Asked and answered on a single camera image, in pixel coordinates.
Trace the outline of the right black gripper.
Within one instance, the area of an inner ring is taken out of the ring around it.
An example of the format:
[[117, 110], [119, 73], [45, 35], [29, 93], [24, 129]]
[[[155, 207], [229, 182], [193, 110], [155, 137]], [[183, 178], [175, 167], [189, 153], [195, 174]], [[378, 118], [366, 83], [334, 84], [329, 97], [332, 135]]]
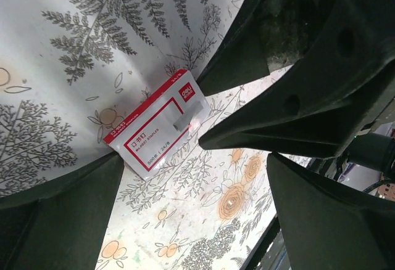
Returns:
[[394, 100], [394, 0], [318, 0], [317, 12], [304, 56], [199, 145], [310, 158], [346, 149], [312, 159], [308, 169], [343, 184], [392, 184], [394, 123], [354, 137], [380, 124]]

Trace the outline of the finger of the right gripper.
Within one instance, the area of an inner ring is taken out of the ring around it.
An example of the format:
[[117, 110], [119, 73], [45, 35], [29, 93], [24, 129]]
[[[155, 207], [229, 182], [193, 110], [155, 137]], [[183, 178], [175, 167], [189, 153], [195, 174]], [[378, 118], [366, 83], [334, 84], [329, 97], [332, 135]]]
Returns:
[[318, 0], [244, 0], [197, 83], [205, 96], [294, 64], [317, 35]]

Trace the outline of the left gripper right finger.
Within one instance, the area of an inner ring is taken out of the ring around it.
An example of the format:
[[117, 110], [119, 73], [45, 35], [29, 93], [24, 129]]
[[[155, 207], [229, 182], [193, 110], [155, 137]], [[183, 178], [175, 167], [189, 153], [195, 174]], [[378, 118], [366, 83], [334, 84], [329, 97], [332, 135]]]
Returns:
[[267, 175], [292, 269], [394, 269], [394, 202], [278, 153]]

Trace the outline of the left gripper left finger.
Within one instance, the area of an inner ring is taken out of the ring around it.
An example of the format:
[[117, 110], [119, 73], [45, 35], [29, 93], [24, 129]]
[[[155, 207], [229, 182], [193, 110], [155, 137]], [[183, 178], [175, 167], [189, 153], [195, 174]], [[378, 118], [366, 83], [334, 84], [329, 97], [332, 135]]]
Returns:
[[1, 198], [1, 269], [94, 269], [123, 169], [112, 152]]

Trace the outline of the red staple box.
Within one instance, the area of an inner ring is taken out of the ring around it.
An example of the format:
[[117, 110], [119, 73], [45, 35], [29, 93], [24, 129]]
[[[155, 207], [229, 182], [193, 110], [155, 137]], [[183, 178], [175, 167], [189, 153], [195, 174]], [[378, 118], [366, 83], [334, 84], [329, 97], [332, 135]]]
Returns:
[[158, 170], [207, 118], [210, 106], [189, 70], [170, 77], [105, 138], [142, 180]]

